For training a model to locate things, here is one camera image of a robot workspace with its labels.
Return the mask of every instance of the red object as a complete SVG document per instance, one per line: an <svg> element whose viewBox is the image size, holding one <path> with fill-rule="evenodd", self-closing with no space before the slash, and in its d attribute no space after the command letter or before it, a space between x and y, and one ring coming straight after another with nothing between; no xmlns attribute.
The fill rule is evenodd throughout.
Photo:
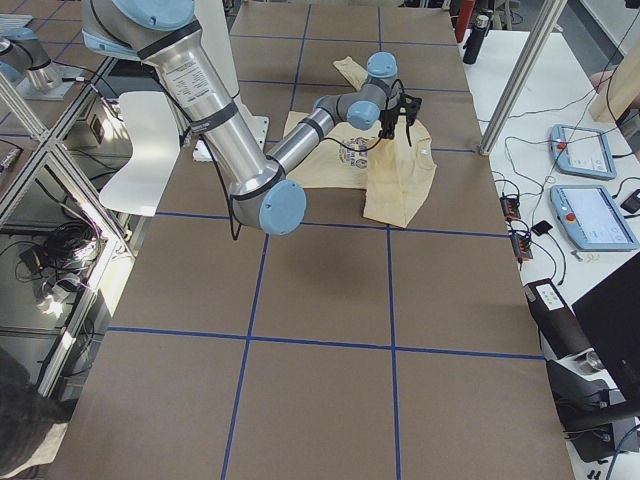
<svg viewBox="0 0 640 480"><path fill-rule="evenodd" d="M476 5L476 0L463 0L460 6L460 12L458 13L458 20L456 21L456 42L460 43L464 39L464 32L467 31L469 26L469 20L473 13L473 7Z"/></svg>

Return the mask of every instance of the brown table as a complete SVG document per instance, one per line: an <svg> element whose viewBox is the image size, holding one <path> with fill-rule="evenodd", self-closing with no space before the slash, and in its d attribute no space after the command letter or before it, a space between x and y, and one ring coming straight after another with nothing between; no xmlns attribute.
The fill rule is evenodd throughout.
<svg viewBox="0 0 640 480"><path fill-rule="evenodd" d="M245 3L232 45L268 147L349 91L331 61L396 55L429 198L400 230L309 191L296 232L233 242L185 152L48 478L572 478L448 13Z"/></svg>

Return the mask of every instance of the robotic arm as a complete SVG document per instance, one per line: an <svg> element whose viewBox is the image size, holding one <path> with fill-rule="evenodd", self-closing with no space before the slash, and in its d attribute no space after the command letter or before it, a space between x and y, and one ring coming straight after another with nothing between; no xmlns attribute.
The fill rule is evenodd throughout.
<svg viewBox="0 0 640 480"><path fill-rule="evenodd" d="M12 28L0 35L0 72L9 81L15 81L26 73L36 90L46 92L62 83L58 68L32 30Z"/></svg>
<svg viewBox="0 0 640 480"><path fill-rule="evenodd" d="M400 88L393 56L377 53L369 59L360 92L319 99L311 115L265 155L201 47L193 0L83 0L83 24L91 50L156 69L192 131L204 137L230 176L233 215L269 234L289 233L302 221L304 191L286 174L337 123L346 120L367 130L380 118L381 136L393 138L398 115L406 114L411 124L419 108L419 99Z"/></svg>

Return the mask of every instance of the tablet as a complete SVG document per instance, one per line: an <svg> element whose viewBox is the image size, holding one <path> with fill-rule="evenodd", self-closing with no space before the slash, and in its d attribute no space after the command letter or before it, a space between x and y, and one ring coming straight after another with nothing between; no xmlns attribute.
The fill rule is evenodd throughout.
<svg viewBox="0 0 640 480"><path fill-rule="evenodd" d="M640 247L602 185L554 185L551 203L571 241L585 251L629 251Z"/></svg>
<svg viewBox="0 0 640 480"><path fill-rule="evenodd" d="M554 125L551 153L563 173L601 180L616 178L616 166L602 130Z"/></svg>

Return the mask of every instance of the logo on bag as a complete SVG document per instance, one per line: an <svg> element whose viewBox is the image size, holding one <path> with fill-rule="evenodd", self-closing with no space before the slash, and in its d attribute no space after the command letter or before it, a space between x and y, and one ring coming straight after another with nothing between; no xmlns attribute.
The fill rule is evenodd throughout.
<svg viewBox="0 0 640 480"><path fill-rule="evenodd" d="M344 145L353 150L365 150L370 138L358 137L350 138L344 141ZM349 150L343 145L340 145L338 149L338 156L342 163L346 163L350 167L355 168L367 168L367 153L368 152L354 152Z"/></svg>

